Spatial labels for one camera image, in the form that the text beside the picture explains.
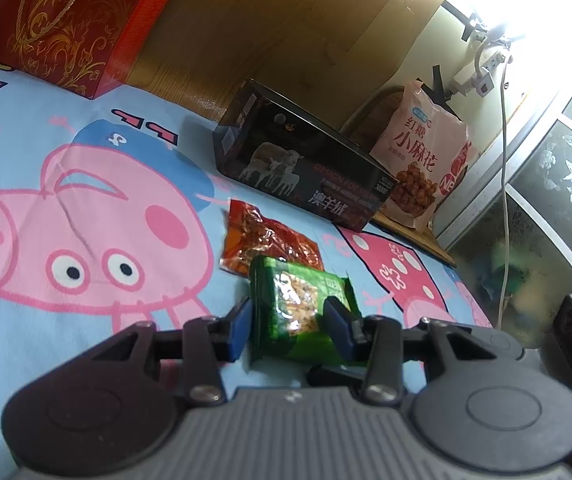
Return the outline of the black wool box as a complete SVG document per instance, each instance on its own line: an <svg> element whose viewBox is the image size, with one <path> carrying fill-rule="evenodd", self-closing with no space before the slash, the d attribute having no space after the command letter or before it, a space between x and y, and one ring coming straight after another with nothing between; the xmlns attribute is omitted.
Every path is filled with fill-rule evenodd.
<svg viewBox="0 0 572 480"><path fill-rule="evenodd" d="M399 180L295 102L246 80L213 131L224 176L360 231Z"/></svg>

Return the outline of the wooden board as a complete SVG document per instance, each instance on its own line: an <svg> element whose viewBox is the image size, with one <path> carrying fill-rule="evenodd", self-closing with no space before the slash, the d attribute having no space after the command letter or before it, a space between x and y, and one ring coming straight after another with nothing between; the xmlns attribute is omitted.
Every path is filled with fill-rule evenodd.
<svg viewBox="0 0 572 480"><path fill-rule="evenodd" d="M129 84L209 119L246 79L333 127L400 68L442 0L169 0Z"/></svg>

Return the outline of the Peppa Pig blue cloth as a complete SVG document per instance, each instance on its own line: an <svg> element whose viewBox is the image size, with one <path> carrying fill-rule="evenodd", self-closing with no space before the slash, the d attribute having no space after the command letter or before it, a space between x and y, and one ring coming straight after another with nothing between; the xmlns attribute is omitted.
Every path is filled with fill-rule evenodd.
<svg viewBox="0 0 572 480"><path fill-rule="evenodd" d="M172 330L247 295L220 265L232 200L313 240L365 314L487 324L456 272L403 240L221 176L213 128L129 86L90 101L0 65L0 479L23 385L136 322Z"/></svg>

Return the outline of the pink fried dough snack bag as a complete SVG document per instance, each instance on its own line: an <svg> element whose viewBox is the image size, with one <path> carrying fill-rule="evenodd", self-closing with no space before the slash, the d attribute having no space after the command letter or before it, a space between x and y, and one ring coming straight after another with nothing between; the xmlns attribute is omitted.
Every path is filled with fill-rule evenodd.
<svg viewBox="0 0 572 480"><path fill-rule="evenodd" d="M400 106L371 149L397 179L382 214L424 230L464 174L471 153L468 125L433 103L419 81L405 84Z"/></svg>

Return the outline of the green pea snack packet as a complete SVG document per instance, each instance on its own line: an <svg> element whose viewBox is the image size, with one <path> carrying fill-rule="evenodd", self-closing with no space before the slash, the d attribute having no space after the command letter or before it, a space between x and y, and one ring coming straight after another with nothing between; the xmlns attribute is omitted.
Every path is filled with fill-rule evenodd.
<svg viewBox="0 0 572 480"><path fill-rule="evenodd" d="M339 299L356 315L361 313L348 278L302 264L258 256L249 268L253 304L252 361L280 358L307 364L344 362L323 331L324 302Z"/></svg>

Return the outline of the white power strip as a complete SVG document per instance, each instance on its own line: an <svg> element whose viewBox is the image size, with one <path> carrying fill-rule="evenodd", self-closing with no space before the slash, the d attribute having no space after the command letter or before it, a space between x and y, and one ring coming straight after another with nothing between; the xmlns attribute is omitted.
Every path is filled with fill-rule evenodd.
<svg viewBox="0 0 572 480"><path fill-rule="evenodd" d="M499 80L499 67L510 63L512 56L503 47L491 47L477 54L452 79L450 88L454 93L467 96L471 91L485 98Z"/></svg>

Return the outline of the red gift box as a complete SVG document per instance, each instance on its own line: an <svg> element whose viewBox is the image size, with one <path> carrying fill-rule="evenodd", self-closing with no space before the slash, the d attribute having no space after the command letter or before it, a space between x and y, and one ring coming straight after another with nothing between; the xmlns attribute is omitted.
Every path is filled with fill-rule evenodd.
<svg viewBox="0 0 572 480"><path fill-rule="evenodd" d="M169 0L0 0L0 63L95 99L126 82Z"/></svg>

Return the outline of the red spicy snack packet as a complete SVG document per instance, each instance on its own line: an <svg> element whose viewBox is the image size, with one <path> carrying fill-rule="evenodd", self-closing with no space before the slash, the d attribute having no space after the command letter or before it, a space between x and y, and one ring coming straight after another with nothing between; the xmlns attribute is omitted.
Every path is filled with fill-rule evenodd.
<svg viewBox="0 0 572 480"><path fill-rule="evenodd" d="M284 223L264 217L257 206L231 200L220 266L231 273L247 276L252 260L258 256L325 270L314 240Z"/></svg>

